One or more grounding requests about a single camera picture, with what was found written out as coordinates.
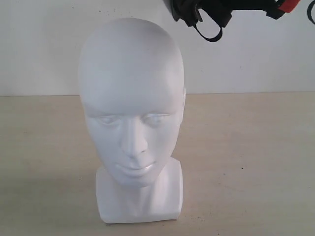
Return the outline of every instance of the wall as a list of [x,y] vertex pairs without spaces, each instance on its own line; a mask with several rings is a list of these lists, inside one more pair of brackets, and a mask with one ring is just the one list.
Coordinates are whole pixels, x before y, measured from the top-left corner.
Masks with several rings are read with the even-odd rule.
[[[210,44],[175,23],[162,0],[2,0],[0,95],[77,94],[80,48],[96,27],[119,17],[151,20],[172,34],[188,93],[315,90],[309,2],[277,21],[263,12],[235,12],[223,39]],[[211,21],[205,24],[202,30],[214,35]]]

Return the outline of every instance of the mannequin eye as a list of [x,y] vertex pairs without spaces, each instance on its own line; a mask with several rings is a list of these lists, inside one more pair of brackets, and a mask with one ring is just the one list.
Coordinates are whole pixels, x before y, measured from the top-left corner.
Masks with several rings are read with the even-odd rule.
[[103,116],[103,117],[99,117],[98,120],[106,125],[109,124],[115,124],[118,121],[120,121],[120,117],[119,116]]
[[159,125],[162,124],[168,116],[170,116],[170,114],[150,114],[143,117],[143,122],[153,126]]

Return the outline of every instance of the mannequin face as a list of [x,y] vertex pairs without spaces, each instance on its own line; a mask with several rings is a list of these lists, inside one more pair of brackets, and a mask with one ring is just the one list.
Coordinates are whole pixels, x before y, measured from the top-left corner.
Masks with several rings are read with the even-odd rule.
[[185,91],[178,49],[153,23],[138,23],[160,36],[133,41],[118,34],[129,39],[129,47],[118,52],[117,32],[100,41],[94,34],[81,55],[79,80],[87,127],[104,166],[118,183],[144,187],[156,180],[174,150]]

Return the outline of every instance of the table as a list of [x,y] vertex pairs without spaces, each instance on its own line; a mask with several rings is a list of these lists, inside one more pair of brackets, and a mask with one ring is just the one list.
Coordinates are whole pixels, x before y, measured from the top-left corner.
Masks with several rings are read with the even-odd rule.
[[177,221],[106,225],[78,96],[0,97],[0,236],[314,236],[315,92],[188,95]]

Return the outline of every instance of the mannequin nose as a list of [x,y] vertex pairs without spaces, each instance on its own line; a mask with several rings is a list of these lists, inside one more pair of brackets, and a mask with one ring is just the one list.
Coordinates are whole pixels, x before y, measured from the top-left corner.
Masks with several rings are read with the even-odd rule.
[[126,121],[122,132],[121,148],[130,158],[136,158],[148,148],[140,120],[133,118]]

